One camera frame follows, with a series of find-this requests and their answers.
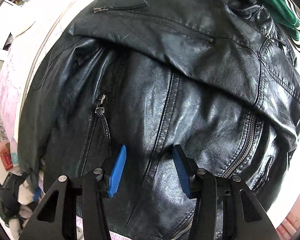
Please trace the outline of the purple floral bed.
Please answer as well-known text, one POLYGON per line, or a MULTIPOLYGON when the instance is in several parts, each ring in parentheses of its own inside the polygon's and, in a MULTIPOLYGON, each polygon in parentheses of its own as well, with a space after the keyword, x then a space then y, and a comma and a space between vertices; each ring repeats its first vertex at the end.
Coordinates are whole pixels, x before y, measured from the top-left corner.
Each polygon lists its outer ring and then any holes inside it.
POLYGON ((26 39, 19 35, 12 42, 0 71, 0 116, 12 152, 17 151, 20 104, 30 71, 30 59, 26 39))

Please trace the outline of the green folded sweater white stripes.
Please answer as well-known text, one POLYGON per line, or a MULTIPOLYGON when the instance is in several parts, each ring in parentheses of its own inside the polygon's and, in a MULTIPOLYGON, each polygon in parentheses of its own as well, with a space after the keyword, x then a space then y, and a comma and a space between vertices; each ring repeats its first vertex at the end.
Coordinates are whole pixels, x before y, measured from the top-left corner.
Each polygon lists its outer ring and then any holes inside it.
POLYGON ((270 12, 273 20, 283 25, 300 53, 300 16, 292 0, 257 0, 270 12))

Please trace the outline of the black leather jacket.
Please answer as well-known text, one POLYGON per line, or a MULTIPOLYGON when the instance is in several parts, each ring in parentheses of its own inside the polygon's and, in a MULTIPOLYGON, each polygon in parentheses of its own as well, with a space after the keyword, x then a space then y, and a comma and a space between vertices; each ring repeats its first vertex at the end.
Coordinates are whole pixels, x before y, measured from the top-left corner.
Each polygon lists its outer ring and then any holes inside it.
POLYGON ((242 177, 268 210, 300 134, 300 75, 261 0, 94 0, 42 60, 23 106, 18 155, 29 185, 127 159, 105 202, 112 232, 184 239, 180 145, 218 177, 242 177))

